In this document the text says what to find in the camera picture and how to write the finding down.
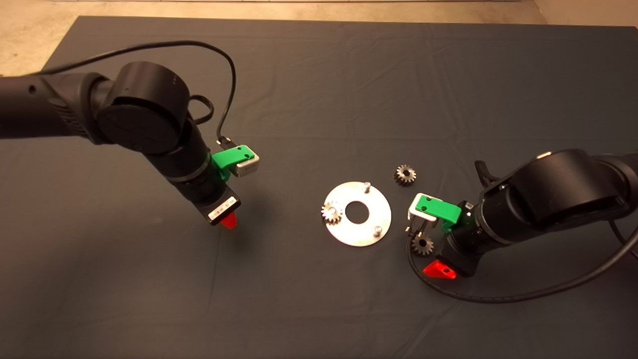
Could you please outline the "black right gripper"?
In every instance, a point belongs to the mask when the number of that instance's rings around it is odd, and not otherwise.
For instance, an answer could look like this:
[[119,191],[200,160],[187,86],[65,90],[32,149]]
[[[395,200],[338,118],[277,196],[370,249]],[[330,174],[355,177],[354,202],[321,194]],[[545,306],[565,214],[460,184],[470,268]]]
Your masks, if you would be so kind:
[[429,263],[423,273],[431,279],[454,280],[458,275],[465,278],[476,275],[484,254],[464,250],[451,234],[445,234],[438,250],[438,259]]

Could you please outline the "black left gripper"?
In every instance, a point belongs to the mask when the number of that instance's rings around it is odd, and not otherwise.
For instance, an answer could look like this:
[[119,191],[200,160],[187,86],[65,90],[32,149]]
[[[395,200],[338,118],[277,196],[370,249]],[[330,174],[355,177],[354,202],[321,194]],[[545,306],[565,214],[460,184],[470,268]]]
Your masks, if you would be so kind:
[[226,185],[221,191],[219,198],[201,205],[201,216],[212,226],[221,223],[221,225],[227,229],[233,229],[237,227],[235,210],[237,210],[241,204],[241,198],[230,186]]

